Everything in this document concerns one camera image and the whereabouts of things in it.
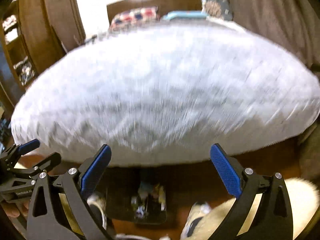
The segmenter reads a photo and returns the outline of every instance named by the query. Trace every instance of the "gray fabric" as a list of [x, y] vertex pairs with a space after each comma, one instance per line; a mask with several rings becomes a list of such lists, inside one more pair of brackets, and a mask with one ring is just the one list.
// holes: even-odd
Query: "gray fabric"
[[104, 143], [113, 166], [199, 162], [213, 143], [235, 155], [300, 134], [319, 95], [318, 79], [278, 45], [173, 21], [72, 51], [22, 97], [12, 134], [76, 162]]
[[230, 4], [236, 23], [283, 46], [307, 67], [320, 63], [320, 19], [309, 0], [230, 0]]

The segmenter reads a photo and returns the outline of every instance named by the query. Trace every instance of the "metal screw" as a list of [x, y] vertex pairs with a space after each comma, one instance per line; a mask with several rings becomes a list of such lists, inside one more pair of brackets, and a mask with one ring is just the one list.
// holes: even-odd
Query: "metal screw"
[[45, 178], [45, 176], [47, 176], [47, 174], [45, 172], [41, 172], [39, 178], [43, 179]]
[[73, 174], [75, 174], [77, 172], [77, 169], [76, 168], [71, 168], [69, 171], [68, 171], [68, 173], [70, 174], [70, 175], [73, 175]]
[[276, 178], [278, 178], [278, 179], [281, 179], [281, 178], [282, 178], [282, 175], [281, 175], [279, 172], [277, 172], [277, 173], [275, 174], [275, 176], [276, 176]]
[[253, 174], [253, 169], [251, 169], [251, 168], [246, 168], [246, 169], [244, 170], [244, 172], [245, 172], [246, 174], [248, 174], [248, 175], [251, 175], [251, 174]]

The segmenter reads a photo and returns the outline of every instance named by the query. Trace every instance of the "white fur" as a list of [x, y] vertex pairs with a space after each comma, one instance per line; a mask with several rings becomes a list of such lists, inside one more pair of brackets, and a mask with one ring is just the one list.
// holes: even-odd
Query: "white fur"
[[[311, 220], [319, 206], [319, 192], [312, 183], [298, 178], [285, 180], [292, 208], [293, 216], [293, 239], [295, 239]], [[254, 199], [252, 208], [244, 222], [239, 234], [246, 232], [257, 212], [262, 194]], [[193, 235], [186, 238], [187, 240], [207, 240], [217, 229], [220, 223], [231, 209], [235, 199], [214, 208], [206, 215], [197, 225]]]
[[132, 28], [68, 53], [16, 105], [15, 143], [37, 138], [38, 154], [79, 163], [107, 143], [109, 166], [160, 166], [208, 160], [215, 142], [228, 155], [257, 150], [317, 119], [319, 80], [294, 55], [198, 24]]

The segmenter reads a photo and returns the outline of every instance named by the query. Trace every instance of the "hand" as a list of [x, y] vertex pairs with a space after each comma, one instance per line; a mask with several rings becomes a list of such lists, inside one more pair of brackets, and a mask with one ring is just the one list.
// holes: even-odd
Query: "hand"
[[[21, 211], [24, 216], [28, 215], [29, 204], [30, 204], [30, 201], [23, 202]], [[2, 202], [1, 206], [4, 209], [4, 212], [7, 214], [8, 217], [17, 218], [20, 215], [19, 209], [16, 204]]]

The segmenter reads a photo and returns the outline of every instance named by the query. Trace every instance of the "sneaker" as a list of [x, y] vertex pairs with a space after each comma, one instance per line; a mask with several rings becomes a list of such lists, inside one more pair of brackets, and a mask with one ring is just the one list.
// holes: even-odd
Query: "sneaker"
[[133, 236], [133, 235], [126, 235], [126, 234], [117, 234], [116, 239], [122, 240], [151, 240], [149, 238], [143, 236]]
[[182, 230], [180, 240], [183, 240], [187, 237], [192, 236], [193, 231], [195, 230], [198, 223], [201, 219], [211, 211], [211, 207], [207, 202], [201, 203], [196, 202], [193, 204], [190, 213], [187, 218], [187, 222]]
[[92, 213], [99, 221], [99, 224], [102, 225], [105, 230], [107, 230], [107, 216], [105, 214], [106, 199], [102, 194], [95, 192], [87, 199], [87, 203]]

